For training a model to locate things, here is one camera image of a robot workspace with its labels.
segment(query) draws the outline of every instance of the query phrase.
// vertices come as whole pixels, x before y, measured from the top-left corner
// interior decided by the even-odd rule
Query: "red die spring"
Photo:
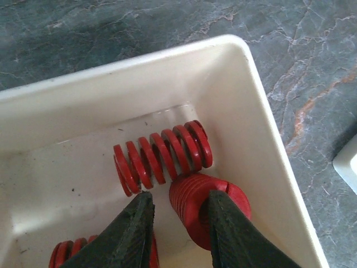
[[[96,239],[98,236],[91,236],[88,242],[85,238],[78,238],[76,241],[65,241],[58,243],[52,251],[49,268],[59,268],[65,261],[69,260],[85,245]],[[158,262],[157,246],[154,233],[152,234],[151,255],[149,268],[160,268]]]
[[[85,238],[78,238],[76,241],[65,241],[58,243],[52,251],[49,268],[59,268],[66,260],[74,256],[85,245],[96,239],[98,236],[89,237],[88,241]]]
[[[209,168],[213,157],[207,134],[197,120],[152,133],[149,141],[145,137],[138,139],[139,151],[132,141],[126,142],[128,160],[120,145],[114,146],[114,162],[120,183],[125,194],[130,197],[141,191],[141,183],[146,189],[151,189],[153,174],[159,184],[164,184],[163,165],[172,180],[180,172],[175,168],[174,157],[177,159],[183,175],[190,175],[204,168]]]
[[[226,192],[247,218],[251,216],[247,197],[239,187],[228,181],[196,173],[172,182],[170,203],[192,240],[206,250],[211,249],[208,217],[210,190]]]

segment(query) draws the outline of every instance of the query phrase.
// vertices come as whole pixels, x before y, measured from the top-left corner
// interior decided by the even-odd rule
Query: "white object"
[[[337,173],[357,194],[357,135],[342,148],[332,164]]]
[[[58,242],[100,233],[131,200],[113,145],[192,119],[213,150],[205,172],[241,187],[298,264],[328,267],[252,55],[230,35],[0,92],[0,266],[46,267]],[[151,191],[161,268],[211,267],[168,188]]]

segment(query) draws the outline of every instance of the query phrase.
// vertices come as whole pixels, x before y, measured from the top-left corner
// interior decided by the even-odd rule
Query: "marble countertop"
[[[5,0],[0,89],[221,34],[252,51],[331,267],[357,267],[357,196],[331,164],[357,134],[355,0]]]

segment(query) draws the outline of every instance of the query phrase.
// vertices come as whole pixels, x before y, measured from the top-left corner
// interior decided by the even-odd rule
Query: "white plastic tray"
[[[213,149],[206,172],[244,190],[257,228],[328,267],[249,48],[229,35],[0,92],[0,266],[46,267],[58,242],[100,233],[131,200],[112,146],[191,119]],[[211,267],[168,187],[151,191],[161,267]]]

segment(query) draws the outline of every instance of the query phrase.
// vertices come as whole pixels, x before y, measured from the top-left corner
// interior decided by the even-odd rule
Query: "spring coil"
[[[59,268],[66,260],[72,258],[78,251],[97,237],[98,236],[91,236],[88,241],[85,238],[78,238],[74,242],[68,240],[58,243],[52,251],[49,268]]]
[[[152,174],[159,184],[164,184],[163,165],[175,180],[180,173],[175,168],[174,159],[184,176],[200,171],[202,167],[209,168],[213,163],[207,134],[197,120],[177,125],[172,130],[165,129],[161,135],[152,133],[149,141],[140,137],[138,144],[139,152],[132,141],[126,142],[129,161],[121,146],[114,146],[115,167],[128,197],[141,191],[141,183],[146,189],[153,188]]]
[[[59,268],[65,261],[72,258],[75,254],[78,253],[78,251],[80,251],[84,246],[89,244],[97,237],[98,236],[91,236],[89,237],[88,241],[85,238],[78,238],[74,242],[69,240],[69,241],[58,243],[57,246],[52,251],[49,268]],[[154,233],[152,235],[149,268],[160,268]]]
[[[239,187],[228,181],[200,173],[175,180],[170,186],[170,203],[191,239],[206,250],[211,250],[208,214],[208,197],[211,190],[227,193],[248,219],[252,214],[247,196]]]

